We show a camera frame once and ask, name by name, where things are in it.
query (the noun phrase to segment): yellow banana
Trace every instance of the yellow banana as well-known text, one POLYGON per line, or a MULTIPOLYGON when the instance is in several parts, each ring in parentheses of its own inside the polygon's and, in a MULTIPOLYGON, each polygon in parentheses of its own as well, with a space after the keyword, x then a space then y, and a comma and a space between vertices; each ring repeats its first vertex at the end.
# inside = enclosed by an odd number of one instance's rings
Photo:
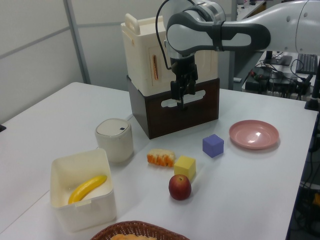
POLYGON ((73 204, 81 201, 87 196, 92 190, 99 187, 107 180, 106 175, 95 176, 88 181, 80 184, 70 195, 68 204, 73 204))

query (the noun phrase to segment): red apple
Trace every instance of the red apple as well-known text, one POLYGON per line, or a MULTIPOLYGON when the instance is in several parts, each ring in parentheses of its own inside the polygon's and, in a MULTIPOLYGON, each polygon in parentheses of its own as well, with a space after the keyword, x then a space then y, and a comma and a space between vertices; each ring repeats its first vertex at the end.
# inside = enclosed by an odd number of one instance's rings
POLYGON ((169 181, 169 192, 175 200, 185 200, 191 194, 191 183, 187 176, 174 175, 169 181))

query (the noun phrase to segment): purple cube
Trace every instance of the purple cube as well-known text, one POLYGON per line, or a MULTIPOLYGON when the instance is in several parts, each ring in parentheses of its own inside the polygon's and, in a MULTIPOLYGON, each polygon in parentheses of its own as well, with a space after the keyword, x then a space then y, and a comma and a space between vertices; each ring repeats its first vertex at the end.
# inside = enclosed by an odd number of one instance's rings
POLYGON ((211 158, 224 152, 224 143, 220 137, 213 134, 202 139, 202 150, 211 158))

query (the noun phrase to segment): pink dish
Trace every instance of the pink dish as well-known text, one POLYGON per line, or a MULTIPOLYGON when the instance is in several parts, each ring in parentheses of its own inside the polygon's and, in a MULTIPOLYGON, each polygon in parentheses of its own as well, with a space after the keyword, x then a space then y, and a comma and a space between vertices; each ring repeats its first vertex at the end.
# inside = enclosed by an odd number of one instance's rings
POLYGON ((269 123, 258 120, 244 120, 229 129, 231 141, 247 149, 267 149, 279 140, 278 130, 269 123))

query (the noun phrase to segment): wicker basket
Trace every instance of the wicker basket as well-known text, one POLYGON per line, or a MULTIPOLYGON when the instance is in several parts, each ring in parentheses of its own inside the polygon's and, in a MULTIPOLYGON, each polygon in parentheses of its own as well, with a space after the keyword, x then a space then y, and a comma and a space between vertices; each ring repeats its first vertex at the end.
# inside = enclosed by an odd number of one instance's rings
POLYGON ((157 240, 189 240, 185 236, 143 221, 122 221, 115 223, 97 233, 91 240, 110 240, 117 234, 142 235, 153 237, 157 240))

